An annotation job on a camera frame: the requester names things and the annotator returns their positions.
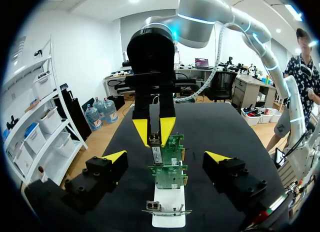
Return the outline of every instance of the circuit board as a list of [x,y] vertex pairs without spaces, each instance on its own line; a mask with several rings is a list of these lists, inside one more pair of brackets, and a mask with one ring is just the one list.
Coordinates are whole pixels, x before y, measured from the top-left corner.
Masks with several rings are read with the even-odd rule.
[[185,149],[180,144],[180,141],[183,139],[183,134],[171,135],[165,146],[160,148],[164,166],[177,166],[179,165],[179,161],[185,160]]
[[164,165],[148,166],[152,176],[155,177],[155,185],[158,189],[180,189],[185,186],[188,176],[183,171],[188,169],[187,165]]

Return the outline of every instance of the white storage box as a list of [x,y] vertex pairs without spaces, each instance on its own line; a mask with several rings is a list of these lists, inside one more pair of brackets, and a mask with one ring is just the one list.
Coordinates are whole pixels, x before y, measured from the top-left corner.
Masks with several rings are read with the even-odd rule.
[[39,120],[40,129],[44,133],[53,134],[62,122],[57,111],[57,106],[48,108],[48,110],[50,110],[48,114]]
[[243,108],[241,109],[241,115],[244,118],[244,120],[248,123],[249,126],[256,126],[259,120],[261,119],[261,116],[250,117],[246,115]]
[[25,143],[18,142],[14,148],[13,162],[19,167],[22,174],[26,176],[30,169],[32,162],[34,161],[25,147]]
[[[266,111],[266,108],[259,108],[259,110],[264,113]],[[261,119],[259,120],[259,124],[268,124],[270,122],[270,119],[273,117],[273,112],[271,111],[271,114],[261,114]]]
[[42,100],[47,95],[51,94],[54,91],[52,85],[52,73],[37,79],[32,84],[32,90],[35,98]]
[[273,114],[272,118],[270,119],[270,123],[278,123],[278,120],[282,114],[276,108],[269,108],[269,110],[271,110]]
[[33,152],[38,154],[42,146],[46,143],[46,139],[39,128],[39,123],[35,124],[36,126],[31,131],[27,132],[28,135],[25,137],[24,141],[30,146]]
[[54,149],[62,156],[69,158],[76,146],[72,142],[71,135],[61,132],[53,142]]

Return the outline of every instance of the black table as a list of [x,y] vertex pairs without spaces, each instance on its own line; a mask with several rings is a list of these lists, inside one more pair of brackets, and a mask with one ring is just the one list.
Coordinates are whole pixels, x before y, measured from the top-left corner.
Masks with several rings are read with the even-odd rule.
[[[175,105],[176,122],[172,134],[184,134],[181,142],[186,148],[184,164],[188,165],[185,189],[186,216],[184,228],[155,228],[152,215],[142,212],[146,201],[154,199],[155,182],[147,166],[153,164],[151,150],[143,146],[127,113],[115,132],[105,155],[127,150],[129,168],[113,193],[107,193],[93,216],[111,228],[132,231],[237,231],[245,218],[225,194],[218,194],[202,169],[204,151],[227,157],[238,157],[254,176],[268,182],[266,194],[274,202],[284,193],[276,167],[255,132],[239,113],[227,103],[181,103]],[[150,106],[151,131],[156,132],[159,106]]]

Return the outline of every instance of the man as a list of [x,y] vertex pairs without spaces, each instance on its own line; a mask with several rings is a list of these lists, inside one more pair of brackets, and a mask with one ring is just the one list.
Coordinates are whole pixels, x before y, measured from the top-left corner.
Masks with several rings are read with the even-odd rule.
[[[312,48],[309,46],[310,37],[308,33],[298,28],[296,30],[296,38],[301,49],[301,54],[293,56],[290,59],[284,71],[284,77],[294,76],[295,78],[300,93],[304,121],[307,126],[314,102],[320,105],[320,97],[318,96],[320,93],[320,77],[310,56]],[[266,147],[268,152],[291,130],[290,115],[287,108],[284,108],[283,114],[274,127],[274,135]],[[288,137],[285,148],[289,145],[289,139],[290,136]]]

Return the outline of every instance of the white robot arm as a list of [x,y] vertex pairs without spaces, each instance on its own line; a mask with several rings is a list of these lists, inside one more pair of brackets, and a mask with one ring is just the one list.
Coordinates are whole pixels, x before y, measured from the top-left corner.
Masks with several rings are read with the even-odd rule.
[[228,5],[223,0],[179,0],[176,15],[150,17],[145,21],[143,28],[159,27],[167,30],[177,41],[185,46],[203,48],[208,44],[216,22],[224,24],[220,33],[216,66],[203,87],[195,94],[182,100],[189,100],[198,96],[213,78],[219,64],[221,35],[224,28],[228,27],[231,30],[242,32],[245,44],[261,58],[265,69],[276,86],[279,97],[281,99],[290,98],[291,136],[289,147],[285,152],[289,152],[291,148],[297,146],[295,151],[290,152],[288,161],[298,181],[309,180],[310,177],[306,178],[306,175],[318,163],[318,155],[315,156],[313,145],[315,138],[319,134],[319,126],[316,128],[317,133],[314,133],[313,138],[311,138],[312,141],[300,140],[306,131],[306,126],[298,86],[292,75],[284,78],[277,58],[266,47],[265,43],[271,40],[272,37],[263,23]]

